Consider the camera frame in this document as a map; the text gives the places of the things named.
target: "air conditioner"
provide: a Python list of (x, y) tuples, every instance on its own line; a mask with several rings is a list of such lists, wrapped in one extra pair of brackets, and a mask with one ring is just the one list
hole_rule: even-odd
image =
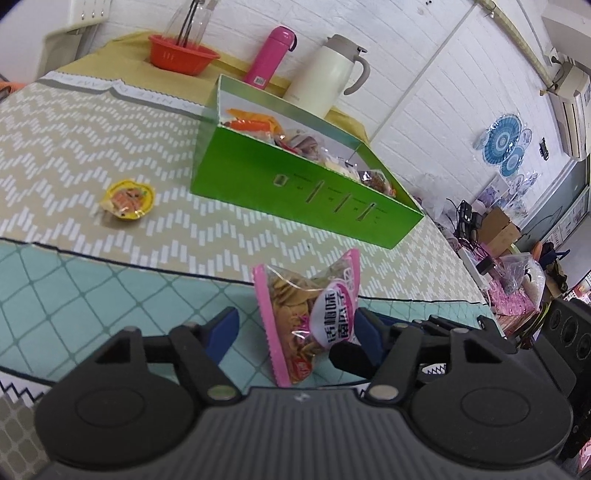
[(550, 100), (558, 122), (564, 151), (576, 160), (587, 158), (591, 149), (591, 81), (589, 75), (571, 63), (564, 63), (558, 88), (550, 93)]

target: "jug lid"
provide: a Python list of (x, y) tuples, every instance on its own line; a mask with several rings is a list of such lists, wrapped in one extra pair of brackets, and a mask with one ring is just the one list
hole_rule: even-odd
[(359, 55), (360, 53), (367, 53), (365, 48), (360, 47), (355, 42), (339, 34), (329, 37), (326, 40), (324, 46), (334, 50), (337, 53), (340, 53), (343, 57), (349, 59), (352, 62), (355, 62), (356, 55)]

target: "jug handle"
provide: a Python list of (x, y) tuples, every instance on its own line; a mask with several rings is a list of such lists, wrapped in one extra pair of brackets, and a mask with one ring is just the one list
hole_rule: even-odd
[(356, 55), (353, 59), (355, 61), (360, 62), (361, 65), (363, 65), (363, 72), (361, 73), (361, 77), (359, 77), (353, 85), (351, 85), (349, 88), (345, 89), (345, 91), (344, 91), (345, 95), (351, 95), (351, 93), (355, 93), (357, 90), (359, 90), (361, 88), (361, 86), (365, 83), (365, 81), (368, 79), (369, 73), (371, 71), (371, 68), (369, 67), (369, 63), (367, 60), (365, 60), (365, 58), (363, 58), (359, 55)]

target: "green box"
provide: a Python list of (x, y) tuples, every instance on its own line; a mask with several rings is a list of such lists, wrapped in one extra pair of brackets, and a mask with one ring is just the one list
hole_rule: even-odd
[[(288, 130), (315, 131), (329, 152), (360, 169), (384, 172), (392, 199), (282, 148), (224, 127), (226, 110), (274, 116)], [(421, 209), (361, 140), (270, 93), (225, 75), (204, 109), (191, 192), (393, 248), (423, 217)]]

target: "red bowl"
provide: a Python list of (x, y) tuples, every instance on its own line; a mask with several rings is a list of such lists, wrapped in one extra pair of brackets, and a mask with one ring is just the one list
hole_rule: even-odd
[(202, 45), (188, 44), (179, 47), (173, 40), (161, 35), (150, 35), (152, 49), (150, 63), (160, 69), (185, 75), (199, 75), (213, 60), (220, 58), (219, 53)]

